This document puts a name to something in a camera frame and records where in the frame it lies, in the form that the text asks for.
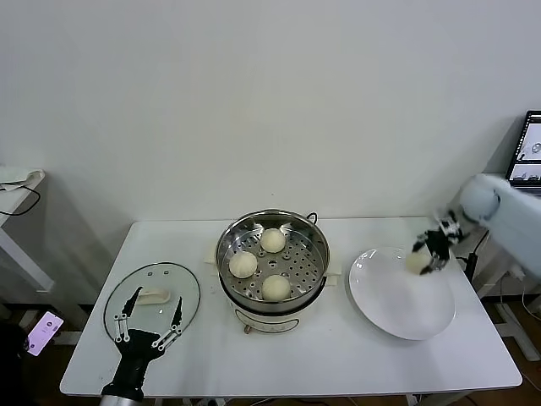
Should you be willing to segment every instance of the white plate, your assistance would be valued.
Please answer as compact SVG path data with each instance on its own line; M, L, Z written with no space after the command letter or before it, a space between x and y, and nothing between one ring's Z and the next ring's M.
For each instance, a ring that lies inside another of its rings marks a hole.
M358 308L376 326L407 340L426 340L455 317L455 298L445 269L415 275L404 266L408 252L399 248L368 250L349 273L349 287Z

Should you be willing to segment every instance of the white wall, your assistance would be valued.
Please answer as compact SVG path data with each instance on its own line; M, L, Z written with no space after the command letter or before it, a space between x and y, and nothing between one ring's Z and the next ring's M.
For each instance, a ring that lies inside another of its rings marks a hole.
M526 0L2 1L0 162L47 171L45 233L63 238L51 253L99 282L135 220L427 214L502 169L498 145L541 107L540 13Z

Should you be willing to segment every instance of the stainless steel steamer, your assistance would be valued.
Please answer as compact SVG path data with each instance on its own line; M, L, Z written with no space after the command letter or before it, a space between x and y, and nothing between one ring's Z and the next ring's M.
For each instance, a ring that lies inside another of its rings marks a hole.
M239 218L221 235L216 246L221 285L238 318L247 326L267 332L289 330L298 324L298 319L292 324L284 316L297 314L323 290L330 259L329 245L315 221L309 220L311 216L307 218L283 210L257 211ZM278 228L284 233L287 239L284 250L271 254L261 248L261 234L267 228ZM240 250L251 252L258 259L256 273L246 279L238 279L229 272L229 261ZM290 299L263 300L263 281L275 274L289 279ZM276 318L286 324L276 327Z

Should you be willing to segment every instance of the smartphone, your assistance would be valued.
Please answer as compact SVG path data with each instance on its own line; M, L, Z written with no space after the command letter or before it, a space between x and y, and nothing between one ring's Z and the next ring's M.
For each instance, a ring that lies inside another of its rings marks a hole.
M34 356L39 355L57 333L62 323L64 320L60 317L50 311L46 312L28 335L28 352Z

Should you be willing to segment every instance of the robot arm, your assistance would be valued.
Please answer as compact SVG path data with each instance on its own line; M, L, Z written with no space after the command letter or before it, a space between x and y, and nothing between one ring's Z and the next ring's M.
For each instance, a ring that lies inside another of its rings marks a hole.
M496 243L541 279L540 199L502 178L479 174L463 188L460 207L466 219L487 228Z
M513 255L526 271L541 279L541 200L513 189L502 178L479 174L463 187L459 201L456 214L449 211L449 217L440 220L438 230L419 236L413 246L415 252L422 243L432 257L420 273L439 270L446 264L441 260L444 237L447 247L463 239L462 232L449 233L449 229L462 230L467 223L475 223L487 228L494 241Z

